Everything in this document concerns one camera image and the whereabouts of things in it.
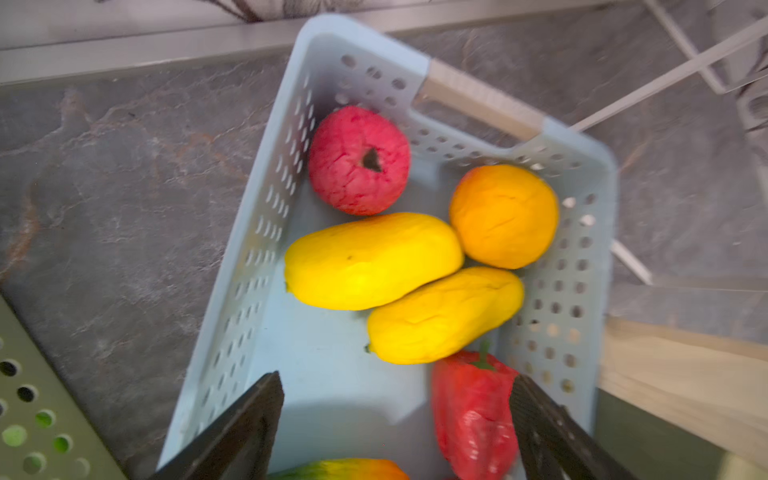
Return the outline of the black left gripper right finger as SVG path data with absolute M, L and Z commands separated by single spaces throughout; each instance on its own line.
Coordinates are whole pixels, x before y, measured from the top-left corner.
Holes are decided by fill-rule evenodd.
M 528 479 L 635 478 L 529 376 L 515 378 L 509 406 Z

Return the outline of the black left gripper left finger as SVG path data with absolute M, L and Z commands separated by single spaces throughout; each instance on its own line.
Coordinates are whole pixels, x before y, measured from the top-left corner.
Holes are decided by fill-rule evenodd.
M 263 375 L 152 478 L 266 478 L 283 403 L 279 373 Z

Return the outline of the cream canvas tote bag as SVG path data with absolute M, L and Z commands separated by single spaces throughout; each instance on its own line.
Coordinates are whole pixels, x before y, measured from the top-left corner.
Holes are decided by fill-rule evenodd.
M 719 478 L 766 478 L 765 345 L 610 317 L 599 386 L 722 449 Z

